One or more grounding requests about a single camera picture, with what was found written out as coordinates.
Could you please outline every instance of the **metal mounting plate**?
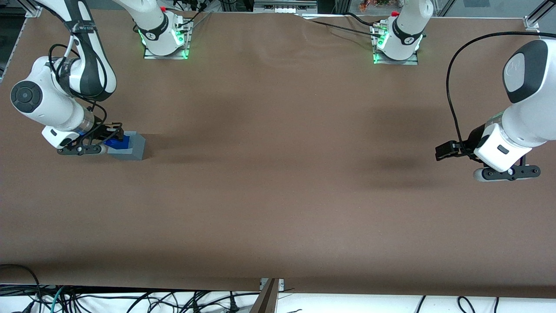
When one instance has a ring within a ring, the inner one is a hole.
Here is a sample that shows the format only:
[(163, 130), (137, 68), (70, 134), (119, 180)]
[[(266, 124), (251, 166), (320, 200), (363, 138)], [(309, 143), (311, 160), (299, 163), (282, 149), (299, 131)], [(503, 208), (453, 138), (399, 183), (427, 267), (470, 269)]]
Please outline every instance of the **metal mounting plate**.
[[(369, 30), (371, 31), (371, 33), (376, 33), (382, 36), (386, 30), (386, 20), (384, 19), (380, 21), (380, 23), (376, 23), (373, 26), (369, 26)], [(382, 39), (383, 38), (371, 37), (371, 45), (373, 46), (374, 64), (393, 64), (393, 65), (418, 65), (419, 64), (416, 51), (413, 52), (411, 57), (409, 57), (409, 59), (407, 60), (398, 61), (387, 57), (386, 54), (382, 52), (382, 50), (377, 48), (379, 41)]]
[[(259, 283), (259, 290), (262, 290), (265, 287), (267, 281), (269, 281), (268, 278), (261, 278), (261, 281)], [(284, 291), (284, 279), (278, 279), (278, 286), (278, 291)]]

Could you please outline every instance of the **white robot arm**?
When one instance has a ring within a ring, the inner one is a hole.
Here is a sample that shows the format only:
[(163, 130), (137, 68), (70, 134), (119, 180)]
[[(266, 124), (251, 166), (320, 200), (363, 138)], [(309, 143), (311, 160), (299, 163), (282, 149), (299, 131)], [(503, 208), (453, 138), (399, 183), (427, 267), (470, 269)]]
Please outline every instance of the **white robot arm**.
[[(115, 0), (137, 23), (143, 41), (150, 51), (167, 55), (183, 45), (179, 31), (183, 18), (164, 13), (155, 0)], [(29, 76), (12, 89), (13, 106), (26, 117), (46, 127), (44, 138), (60, 154), (99, 154), (103, 145), (84, 144), (83, 140), (122, 140), (121, 124), (104, 124), (92, 112), (96, 101), (110, 97), (116, 89), (116, 76), (108, 63), (97, 28), (85, 0), (37, 0), (57, 16), (70, 32), (64, 57), (40, 57)], [(72, 46), (79, 56), (69, 57)], [(92, 104), (85, 108), (74, 97)]]
[[(116, 89), (116, 76), (106, 59), (87, 3), (83, 0), (37, 2), (64, 23), (71, 34), (70, 41), (64, 57), (51, 58), (51, 49), (48, 57), (35, 61), (29, 76), (12, 88), (12, 104), (23, 115), (45, 125), (42, 134), (57, 149), (89, 133), (93, 127), (97, 139), (105, 138), (106, 128), (95, 126), (102, 124), (101, 119), (73, 98), (103, 101)], [(68, 57), (73, 45), (79, 57)]]
[(399, 16), (386, 20), (387, 33), (377, 45), (393, 60), (407, 60), (419, 48), (423, 30), (433, 16), (434, 6), (430, 0), (406, 0)]
[[(464, 141), (471, 156), (488, 166), (475, 171), (479, 181), (499, 180), (498, 174), (508, 180), (540, 175), (536, 166), (515, 164), (533, 148), (556, 140), (556, 40), (534, 40), (521, 47), (504, 66), (503, 81), (512, 105)], [(458, 145), (449, 141), (438, 146), (436, 159), (461, 155)]]
[(131, 15), (145, 46), (155, 55), (165, 56), (183, 46), (183, 17), (163, 12), (156, 0), (113, 0)]

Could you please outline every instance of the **gray box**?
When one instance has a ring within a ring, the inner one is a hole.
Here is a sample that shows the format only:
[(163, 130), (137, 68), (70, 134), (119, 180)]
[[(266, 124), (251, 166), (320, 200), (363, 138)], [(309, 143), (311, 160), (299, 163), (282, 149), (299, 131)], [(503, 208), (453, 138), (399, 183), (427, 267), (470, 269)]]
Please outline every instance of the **gray box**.
[(128, 149), (108, 147), (108, 154), (122, 161), (141, 161), (145, 152), (145, 137), (136, 131), (124, 131), (123, 134), (130, 137), (130, 147)]

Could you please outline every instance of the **blue block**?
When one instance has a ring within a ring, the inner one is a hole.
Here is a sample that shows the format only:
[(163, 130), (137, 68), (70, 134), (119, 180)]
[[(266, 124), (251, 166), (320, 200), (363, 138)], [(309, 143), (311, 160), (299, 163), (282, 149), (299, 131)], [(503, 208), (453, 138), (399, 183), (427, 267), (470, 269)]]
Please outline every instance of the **blue block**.
[(114, 149), (129, 149), (130, 147), (130, 137), (123, 136), (123, 140), (119, 141), (117, 139), (108, 139), (105, 141), (105, 145), (109, 146), (110, 148)]
[[(114, 158), (122, 161), (140, 161), (143, 159), (145, 152), (145, 138), (138, 134), (136, 131), (124, 131), (123, 135), (128, 137), (127, 149), (115, 149), (108, 146), (108, 154)], [(125, 148), (123, 143), (121, 145), (115, 144), (118, 148)]]

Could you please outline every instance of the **brown table surface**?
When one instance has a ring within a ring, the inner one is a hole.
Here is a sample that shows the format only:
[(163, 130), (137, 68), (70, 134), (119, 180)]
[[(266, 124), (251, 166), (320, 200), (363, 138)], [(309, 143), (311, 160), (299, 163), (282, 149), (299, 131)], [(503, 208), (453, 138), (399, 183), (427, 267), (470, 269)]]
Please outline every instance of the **brown table surface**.
[[(68, 37), (48, 12), (30, 19), (0, 87), (2, 263), (60, 285), (556, 296), (556, 145), (531, 152), (543, 175), (523, 182), (434, 159), (456, 139), (453, 53), (521, 20), (432, 19), (419, 66), (387, 66), (364, 35), (291, 14), (213, 14), (189, 60), (143, 60), (125, 11), (93, 15), (118, 78), (108, 120), (145, 136), (146, 160), (59, 156), (12, 107), (11, 87)], [(461, 55), (465, 136), (509, 105), (502, 67), (529, 40)]]

